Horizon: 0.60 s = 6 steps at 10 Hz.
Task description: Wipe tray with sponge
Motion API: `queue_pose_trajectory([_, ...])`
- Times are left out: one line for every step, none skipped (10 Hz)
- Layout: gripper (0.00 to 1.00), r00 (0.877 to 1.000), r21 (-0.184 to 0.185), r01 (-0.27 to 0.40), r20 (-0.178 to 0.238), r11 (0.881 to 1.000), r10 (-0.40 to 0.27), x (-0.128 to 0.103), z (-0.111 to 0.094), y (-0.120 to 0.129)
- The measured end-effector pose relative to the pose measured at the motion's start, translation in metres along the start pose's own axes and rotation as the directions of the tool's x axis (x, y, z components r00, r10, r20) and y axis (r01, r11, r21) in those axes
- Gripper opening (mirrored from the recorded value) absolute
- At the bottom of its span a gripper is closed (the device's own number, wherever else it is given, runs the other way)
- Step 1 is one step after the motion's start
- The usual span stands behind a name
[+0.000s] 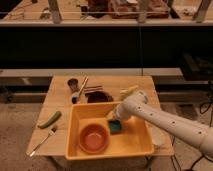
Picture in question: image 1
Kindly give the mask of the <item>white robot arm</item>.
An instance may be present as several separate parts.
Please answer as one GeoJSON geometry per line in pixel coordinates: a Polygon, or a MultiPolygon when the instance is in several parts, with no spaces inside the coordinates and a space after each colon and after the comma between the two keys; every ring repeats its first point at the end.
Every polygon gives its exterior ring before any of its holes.
{"type": "Polygon", "coordinates": [[[150,122],[213,158],[213,127],[151,107],[142,90],[127,96],[108,113],[115,120],[128,120],[131,116],[150,122]]]}

